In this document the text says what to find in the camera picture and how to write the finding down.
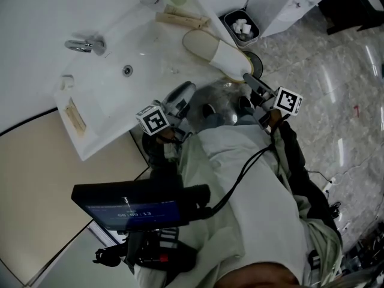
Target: gray tile floor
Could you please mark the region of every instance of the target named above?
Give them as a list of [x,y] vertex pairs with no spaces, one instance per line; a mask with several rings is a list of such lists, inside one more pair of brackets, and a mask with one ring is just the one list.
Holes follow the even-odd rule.
[[[249,49],[263,61],[262,80],[270,87],[304,96],[299,115],[289,122],[307,169],[336,179],[329,201],[342,204],[337,225],[346,251],[384,218],[384,29],[328,36],[326,27],[314,8],[289,30],[261,38]],[[199,129],[203,103],[214,105],[233,124],[238,97],[249,94],[247,85],[228,80],[198,90],[188,115],[191,125]],[[138,129],[132,134],[141,136]],[[327,184],[319,174],[311,178],[320,188]]]

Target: beige panel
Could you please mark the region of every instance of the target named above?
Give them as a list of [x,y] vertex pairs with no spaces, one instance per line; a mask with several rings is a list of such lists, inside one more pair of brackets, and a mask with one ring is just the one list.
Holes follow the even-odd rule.
[[91,218],[74,184],[133,180],[147,167],[126,134],[82,162],[58,112],[0,137],[0,258],[27,283]]

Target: white shirt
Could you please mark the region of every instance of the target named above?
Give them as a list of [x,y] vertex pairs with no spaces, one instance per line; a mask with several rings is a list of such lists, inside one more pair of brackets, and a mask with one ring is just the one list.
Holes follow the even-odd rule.
[[[228,192],[245,162],[271,140],[259,126],[222,126],[198,134],[220,185]],[[223,261],[218,280],[253,263],[279,263],[302,284],[307,263],[304,227],[292,195],[278,180],[277,161],[266,152],[243,177],[229,202],[239,223],[244,257]]]

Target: black sleeve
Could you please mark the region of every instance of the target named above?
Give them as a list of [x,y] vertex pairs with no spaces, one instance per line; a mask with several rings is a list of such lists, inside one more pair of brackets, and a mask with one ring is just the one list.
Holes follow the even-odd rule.
[[279,126],[279,131],[284,141],[285,153],[291,172],[288,182],[292,193],[294,195],[305,196],[311,204],[308,218],[322,220],[324,224],[337,233],[341,241],[341,235],[332,219],[328,201],[323,192],[310,180],[308,172],[304,167],[305,158],[297,141],[297,134],[291,129],[287,122],[283,122]]

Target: black and white qr marker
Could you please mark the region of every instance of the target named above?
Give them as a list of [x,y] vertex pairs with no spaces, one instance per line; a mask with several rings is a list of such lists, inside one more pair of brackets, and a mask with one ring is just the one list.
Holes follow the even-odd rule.
[[149,105],[136,114],[136,119],[143,131],[150,136],[169,126],[160,106]]
[[299,113],[303,97],[286,88],[279,88],[274,108],[296,116]]

